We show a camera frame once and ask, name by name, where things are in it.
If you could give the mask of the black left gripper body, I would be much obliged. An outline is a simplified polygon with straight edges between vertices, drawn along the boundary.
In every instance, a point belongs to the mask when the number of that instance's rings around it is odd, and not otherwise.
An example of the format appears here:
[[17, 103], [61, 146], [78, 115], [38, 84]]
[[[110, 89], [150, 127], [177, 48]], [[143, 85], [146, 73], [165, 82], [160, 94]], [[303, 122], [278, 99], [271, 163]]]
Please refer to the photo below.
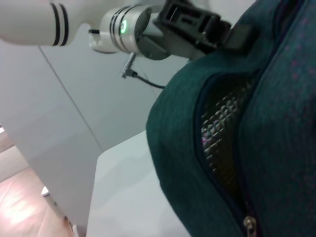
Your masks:
[[174, 55], [196, 60], [218, 50], [231, 23], [188, 0], [167, 0], [146, 6], [138, 31], [138, 54], [151, 60]]

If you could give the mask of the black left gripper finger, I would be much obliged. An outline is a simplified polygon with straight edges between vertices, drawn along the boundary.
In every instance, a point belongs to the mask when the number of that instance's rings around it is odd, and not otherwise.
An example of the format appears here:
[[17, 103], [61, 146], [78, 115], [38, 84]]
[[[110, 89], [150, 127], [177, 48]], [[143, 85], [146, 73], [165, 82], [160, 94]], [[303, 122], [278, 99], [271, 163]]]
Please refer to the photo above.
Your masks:
[[237, 25], [228, 31], [222, 40], [222, 49], [245, 50], [254, 34], [251, 25]]

